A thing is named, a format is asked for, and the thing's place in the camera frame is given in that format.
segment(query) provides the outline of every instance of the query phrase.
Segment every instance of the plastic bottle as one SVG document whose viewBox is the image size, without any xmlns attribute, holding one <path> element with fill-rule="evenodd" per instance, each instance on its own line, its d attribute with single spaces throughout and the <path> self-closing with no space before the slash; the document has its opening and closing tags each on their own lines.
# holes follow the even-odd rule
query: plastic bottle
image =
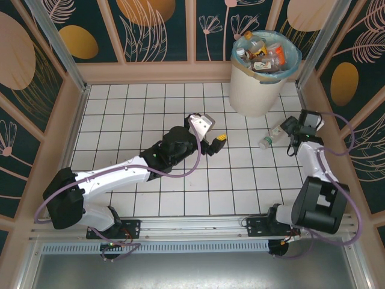
<svg viewBox="0 0 385 289">
<path fill-rule="evenodd" d="M 240 57 L 241 60 L 245 63 L 246 67 L 251 69 L 251 62 L 250 59 L 243 48 L 237 48 L 236 54 Z"/>
<path fill-rule="evenodd" d="M 257 35 L 253 35 L 251 31 L 245 32 L 245 39 L 250 42 L 250 52 L 255 56 L 264 56 L 267 55 L 265 42 L 258 37 Z"/>
<path fill-rule="evenodd" d="M 269 136 L 259 141 L 259 147 L 261 149 L 267 149 L 272 143 L 275 143 L 283 135 L 283 133 L 284 130 L 280 125 L 277 125 L 275 128 L 269 130 Z"/>
</svg>

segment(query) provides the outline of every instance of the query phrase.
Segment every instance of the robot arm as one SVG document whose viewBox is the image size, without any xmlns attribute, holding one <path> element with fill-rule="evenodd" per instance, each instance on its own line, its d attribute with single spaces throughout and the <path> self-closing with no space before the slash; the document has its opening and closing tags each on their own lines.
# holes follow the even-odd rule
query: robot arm
<svg viewBox="0 0 385 289">
<path fill-rule="evenodd" d="M 197 132 L 203 155 L 216 154 L 226 143 L 226 136 L 222 136 L 209 145 L 204 137 L 215 125 L 215 121 L 208 115 L 192 114 L 185 119 L 184 126 L 173 127 L 161 141 L 128 161 L 89 172 L 73 173 L 70 168 L 61 169 L 43 193 L 44 200 L 68 184 L 81 179 L 86 181 L 67 189 L 48 202 L 47 208 L 54 228 L 65 229 L 74 224 L 81 224 L 96 228 L 106 237 L 116 235 L 122 223 L 115 209 L 94 204 L 93 199 L 117 187 L 147 182 L 162 176 L 147 170 L 146 167 L 161 173 L 170 173 L 173 166 L 198 149 L 197 137 L 190 123 Z M 118 167 L 122 169 L 110 172 Z M 91 178 L 107 171 L 109 172 L 105 175 Z"/>
<path fill-rule="evenodd" d="M 347 199 L 334 187 L 321 169 L 317 154 L 331 179 L 338 182 L 327 163 L 322 139 L 315 134 L 323 125 L 319 113 L 302 110 L 300 117 L 288 118 L 281 127 L 291 138 L 290 147 L 303 166 L 307 176 L 300 193 L 291 205 L 275 205 L 276 220 L 303 226 L 321 232 L 337 232 L 347 204 Z M 349 193 L 347 185 L 340 184 Z"/>
</svg>

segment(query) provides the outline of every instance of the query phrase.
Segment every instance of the gray metal floor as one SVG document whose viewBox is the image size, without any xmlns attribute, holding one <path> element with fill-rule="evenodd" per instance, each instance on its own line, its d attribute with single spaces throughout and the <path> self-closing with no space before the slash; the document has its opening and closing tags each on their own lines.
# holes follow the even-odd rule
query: gray metal floor
<svg viewBox="0 0 385 289">
<path fill-rule="evenodd" d="M 291 247 L 298 253 L 309 241 Z M 356 288 L 343 248 L 316 242 L 296 261 L 255 253 L 134 254 L 116 263 L 98 255 L 44 255 L 35 289 Z"/>
</svg>

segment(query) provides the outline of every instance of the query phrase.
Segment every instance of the floor tile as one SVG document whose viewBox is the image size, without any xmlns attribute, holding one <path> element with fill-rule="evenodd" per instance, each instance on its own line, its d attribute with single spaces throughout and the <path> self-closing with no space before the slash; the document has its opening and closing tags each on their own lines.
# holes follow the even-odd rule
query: floor tile
<svg viewBox="0 0 385 289">
<path fill-rule="evenodd" d="M 232 190 L 230 169 L 211 169 L 209 172 L 209 190 Z"/>
<path fill-rule="evenodd" d="M 166 84 L 166 98 L 182 98 L 185 95 L 183 83 Z"/>
<path fill-rule="evenodd" d="M 145 98 L 147 84 L 130 84 L 128 86 L 127 98 Z"/>
<path fill-rule="evenodd" d="M 146 109 L 144 113 L 164 113 L 164 98 L 146 99 Z"/>
<path fill-rule="evenodd" d="M 180 113 L 184 109 L 185 109 L 184 98 L 166 98 L 165 108 L 164 108 L 165 113 Z"/>
<path fill-rule="evenodd" d="M 148 182 L 139 182 L 137 192 L 139 191 L 161 191 L 161 179 L 153 179 Z"/>
<path fill-rule="evenodd" d="M 140 149 L 142 132 L 123 131 L 120 137 L 119 149 Z"/>
<path fill-rule="evenodd" d="M 280 190 L 259 190 L 258 200 L 261 214 L 267 214 L 269 208 L 274 204 L 283 203 Z"/>
<path fill-rule="evenodd" d="M 118 151 L 97 151 L 93 170 L 103 169 L 104 167 L 116 164 Z"/>
<path fill-rule="evenodd" d="M 231 169 L 231 174 L 234 190 L 256 189 L 253 169 Z"/>
<path fill-rule="evenodd" d="M 104 115 L 102 131 L 121 131 L 123 124 L 122 114 Z"/>
<path fill-rule="evenodd" d="M 134 216 L 135 194 L 112 194 L 111 206 L 119 217 Z"/>
<path fill-rule="evenodd" d="M 106 103 L 106 99 L 90 99 L 87 101 L 84 114 L 104 114 Z"/>
<path fill-rule="evenodd" d="M 113 84 L 109 87 L 108 98 L 127 98 L 128 84 Z"/>
<path fill-rule="evenodd" d="M 146 98 L 164 98 L 165 84 L 148 84 Z"/>
<path fill-rule="evenodd" d="M 226 113 L 227 129 L 246 129 L 246 118 L 239 113 Z"/>
<path fill-rule="evenodd" d="M 109 99 L 107 100 L 107 106 L 105 114 L 123 114 L 125 113 L 125 99 Z"/>
<path fill-rule="evenodd" d="M 203 93 L 205 97 L 223 96 L 222 85 L 220 83 L 204 83 Z"/>
<path fill-rule="evenodd" d="M 145 114 L 143 131 L 162 131 L 164 114 Z"/>
<path fill-rule="evenodd" d="M 77 151 L 73 155 L 73 171 L 92 170 L 96 151 Z"/>
<path fill-rule="evenodd" d="M 143 114 L 125 114 L 123 118 L 124 131 L 141 131 L 143 128 Z"/>
<path fill-rule="evenodd" d="M 133 113 L 143 114 L 145 101 L 146 101 L 145 99 L 127 99 L 125 113 L 126 114 L 133 114 Z"/>
<path fill-rule="evenodd" d="M 302 179 L 297 167 L 279 167 L 277 170 L 281 188 L 302 187 Z"/>
<path fill-rule="evenodd" d="M 103 116 L 84 116 L 80 131 L 100 131 Z"/>
<path fill-rule="evenodd" d="M 208 167 L 209 169 L 229 168 L 229 149 L 223 148 L 219 153 L 211 157 L 208 156 Z"/>
<path fill-rule="evenodd" d="M 100 133 L 97 149 L 118 149 L 121 132 L 104 131 Z"/>
<path fill-rule="evenodd" d="M 287 82 L 283 85 L 280 94 L 282 96 L 296 96 L 298 95 L 297 88 L 294 82 Z"/>
<path fill-rule="evenodd" d="M 227 142 L 229 148 L 249 148 L 248 134 L 246 129 L 230 129 L 227 131 Z"/>
<path fill-rule="evenodd" d="M 165 192 L 161 193 L 160 216 L 183 216 L 184 215 L 184 193 Z"/>
<path fill-rule="evenodd" d="M 222 98 L 205 98 L 205 113 L 222 113 Z"/>
<path fill-rule="evenodd" d="M 183 113 L 165 114 L 164 130 L 168 132 L 174 126 L 183 126 L 184 121 L 185 121 L 185 116 Z"/>
<path fill-rule="evenodd" d="M 254 167 L 275 167 L 273 150 L 271 148 L 260 149 L 252 148 L 251 154 L 253 156 Z"/>
<path fill-rule="evenodd" d="M 254 173 L 258 190 L 279 188 L 277 171 L 275 167 L 255 168 Z"/>
<path fill-rule="evenodd" d="M 289 157 L 287 150 L 287 148 L 273 148 L 277 167 L 298 167 L 295 155 Z"/>
<path fill-rule="evenodd" d="M 267 128 L 266 117 L 246 117 L 247 128 Z"/>
<path fill-rule="evenodd" d="M 142 144 L 140 149 L 151 148 L 155 143 L 162 140 L 163 131 L 144 131 L 142 134 Z"/>
<path fill-rule="evenodd" d="M 298 96 L 287 96 L 282 98 L 285 111 L 301 111 L 302 106 Z"/>
<path fill-rule="evenodd" d="M 81 132 L 79 134 L 78 143 L 76 145 L 77 151 L 89 151 L 97 148 L 99 141 L 99 132 Z"/>
<path fill-rule="evenodd" d="M 235 167 L 253 167 L 251 163 L 250 148 L 244 149 L 229 149 L 230 150 L 230 165 Z"/>
<path fill-rule="evenodd" d="M 185 113 L 201 113 L 205 111 L 203 106 L 203 98 L 186 98 Z"/>
<path fill-rule="evenodd" d="M 207 191 L 187 191 L 185 193 L 185 215 L 205 216 L 209 214 L 209 193 Z"/>
<path fill-rule="evenodd" d="M 197 169 L 185 178 L 185 191 L 207 191 L 207 170 Z"/>
<path fill-rule="evenodd" d="M 259 214 L 257 191 L 234 191 L 235 214 Z"/>
<path fill-rule="evenodd" d="M 203 84 L 202 83 L 186 83 L 185 84 L 186 98 L 202 98 Z"/>
<path fill-rule="evenodd" d="M 93 85 L 89 99 L 106 99 L 108 96 L 109 85 Z"/>
<path fill-rule="evenodd" d="M 210 214 L 234 214 L 234 200 L 232 191 L 210 191 Z"/>
<path fill-rule="evenodd" d="M 181 175 L 184 170 L 172 170 L 171 175 Z M 184 191 L 185 179 L 184 178 L 169 178 L 163 176 L 161 178 L 161 191 Z"/>
<path fill-rule="evenodd" d="M 159 193 L 136 193 L 134 216 L 151 217 L 159 215 Z"/>
</svg>

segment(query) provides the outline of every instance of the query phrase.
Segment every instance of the white tile floor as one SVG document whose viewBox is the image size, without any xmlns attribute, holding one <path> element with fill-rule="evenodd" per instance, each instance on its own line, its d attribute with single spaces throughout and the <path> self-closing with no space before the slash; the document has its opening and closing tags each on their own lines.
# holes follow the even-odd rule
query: white tile floor
<svg viewBox="0 0 385 289">
<path fill-rule="evenodd" d="M 207 216 L 266 213 L 274 203 L 295 200 L 302 186 L 301 167 L 288 157 L 289 138 L 259 149 L 268 129 L 301 105 L 293 83 L 266 116 L 237 114 L 229 104 L 228 83 L 94 85 L 76 142 L 72 170 L 93 170 L 128 160 L 151 147 L 189 113 L 208 113 L 216 121 L 211 142 L 227 133 L 228 145 L 204 156 L 186 178 L 163 177 L 107 192 L 96 202 L 112 205 L 122 217 Z M 178 164 L 172 174 L 187 172 L 197 154 Z"/>
</svg>

